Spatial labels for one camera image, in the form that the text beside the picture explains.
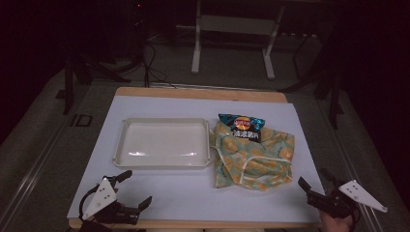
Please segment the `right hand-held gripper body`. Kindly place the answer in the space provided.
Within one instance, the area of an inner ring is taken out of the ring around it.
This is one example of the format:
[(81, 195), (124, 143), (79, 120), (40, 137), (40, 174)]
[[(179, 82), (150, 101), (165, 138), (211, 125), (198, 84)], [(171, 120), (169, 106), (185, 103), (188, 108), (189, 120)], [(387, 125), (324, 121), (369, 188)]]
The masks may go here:
[(330, 195), (323, 195), (311, 189), (306, 184), (307, 203), (330, 215), (332, 218), (346, 218), (355, 211), (357, 204), (368, 206), (383, 213), (388, 208), (382, 205), (356, 180), (350, 181), (337, 187)]

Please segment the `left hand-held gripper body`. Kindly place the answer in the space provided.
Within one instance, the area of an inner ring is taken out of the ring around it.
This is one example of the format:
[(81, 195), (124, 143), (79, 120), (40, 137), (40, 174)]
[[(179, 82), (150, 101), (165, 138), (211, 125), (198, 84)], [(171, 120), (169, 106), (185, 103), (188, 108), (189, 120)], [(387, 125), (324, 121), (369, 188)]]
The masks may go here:
[(112, 177), (104, 176), (102, 181), (88, 190), (82, 197), (82, 203), (92, 195), (86, 209), (82, 210), (82, 220), (94, 218), (98, 223), (137, 224), (139, 211), (121, 204), (116, 195), (115, 187), (109, 183)]

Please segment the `white plastic tray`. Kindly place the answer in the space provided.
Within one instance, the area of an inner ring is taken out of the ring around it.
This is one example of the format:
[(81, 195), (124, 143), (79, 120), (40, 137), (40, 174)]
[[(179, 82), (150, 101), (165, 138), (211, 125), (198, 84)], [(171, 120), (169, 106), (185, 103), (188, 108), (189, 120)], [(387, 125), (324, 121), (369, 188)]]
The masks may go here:
[(212, 160), (202, 118), (129, 118), (113, 163), (123, 169), (204, 167)]

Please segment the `green orange patterned cloth bag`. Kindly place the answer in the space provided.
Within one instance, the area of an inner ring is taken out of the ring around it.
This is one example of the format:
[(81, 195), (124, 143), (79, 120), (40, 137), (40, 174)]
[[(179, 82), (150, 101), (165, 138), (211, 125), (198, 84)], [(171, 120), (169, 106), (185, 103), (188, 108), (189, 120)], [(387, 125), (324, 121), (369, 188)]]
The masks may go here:
[(293, 180), (291, 133), (262, 128), (261, 141), (254, 142), (234, 136), (227, 125), (217, 122), (212, 140), (217, 189), (241, 186), (264, 191)]

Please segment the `dark snack chip bag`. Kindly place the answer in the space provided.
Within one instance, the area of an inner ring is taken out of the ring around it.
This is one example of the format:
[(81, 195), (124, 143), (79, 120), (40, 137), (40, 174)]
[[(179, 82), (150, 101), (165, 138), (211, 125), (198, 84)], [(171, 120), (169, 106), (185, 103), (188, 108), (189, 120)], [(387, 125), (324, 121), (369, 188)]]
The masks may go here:
[(233, 135), (249, 141), (260, 142), (265, 120), (246, 115), (220, 114), (220, 121), (230, 127)]

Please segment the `person's right hand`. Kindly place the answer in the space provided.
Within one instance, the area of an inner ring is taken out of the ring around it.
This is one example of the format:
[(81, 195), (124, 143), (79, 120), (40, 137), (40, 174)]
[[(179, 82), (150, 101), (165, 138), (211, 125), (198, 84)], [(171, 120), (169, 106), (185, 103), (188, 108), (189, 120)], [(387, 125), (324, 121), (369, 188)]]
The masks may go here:
[(331, 217), (323, 211), (319, 212), (319, 216), (325, 232), (350, 232), (353, 226), (351, 216), (345, 218)]

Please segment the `black metal stand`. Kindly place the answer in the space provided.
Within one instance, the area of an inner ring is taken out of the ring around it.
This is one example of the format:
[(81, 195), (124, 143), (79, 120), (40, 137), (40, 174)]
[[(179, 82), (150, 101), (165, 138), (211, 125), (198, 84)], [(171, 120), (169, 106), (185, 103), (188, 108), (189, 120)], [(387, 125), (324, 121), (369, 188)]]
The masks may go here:
[(340, 65), (330, 65), (323, 68), (321, 71), (306, 72), (306, 77), (301, 81), (293, 84), (289, 87), (279, 89), (281, 93), (292, 93), (301, 89), (312, 82), (316, 82), (316, 88), (313, 91), (313, 95), (317, 100), (324, 100), (328, 94), (330, 96), (329, 106), (329, 121), (335, 130), (338, 129), (337, 115), (340, 112), (338, 98), (341, 85), (341, 73)]
[(65, 108), (63, 111), (64, 115), (67, 115), (72, 106), (73, 106), (73, 82), (74, 78), (76, 77), (80, 84), (90, 85), (93, 78), (91, 74), (89, 74), (89, 68), (96, 69), (98, 73), (117, 81), (117, 82), (129, 82), (128, 79), (125, 79), (115, 73), (114, 71), (110, 70), (109, 68), (104, 67), (102, 64), (93, 60), (89, 56), (83, 55), (68, 55), (65, 61), (65, 82), (64, 82), (64, 89), (59, 92), (60, 96), (65, 100)]

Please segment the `white metal stand frame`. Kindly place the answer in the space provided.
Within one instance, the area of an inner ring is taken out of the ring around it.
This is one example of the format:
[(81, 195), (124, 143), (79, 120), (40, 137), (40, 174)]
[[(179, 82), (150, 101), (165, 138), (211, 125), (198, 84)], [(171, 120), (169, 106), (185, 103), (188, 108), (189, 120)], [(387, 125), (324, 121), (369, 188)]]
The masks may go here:
[(193, 74), (198, 74), (200, 69), (201, 58), (201, 32), (225, 32), (268, 36), (269, 43), (262, 49), (262, 58), (265, 66), (267, 78), (274, 80), (276, 78), (274, 66), (271, 59), (271, 53), (275, 40), (278, 36), (278, 29), (281, 24), (285, 7), (280, 6), (275, 19), (256, 19), (235, 16), (221, 16), (212, 14), (203, 14), (201, 12), (201, 0), (196, 0), (195, 13), (195, 41), (192, 55), (191, 69)]

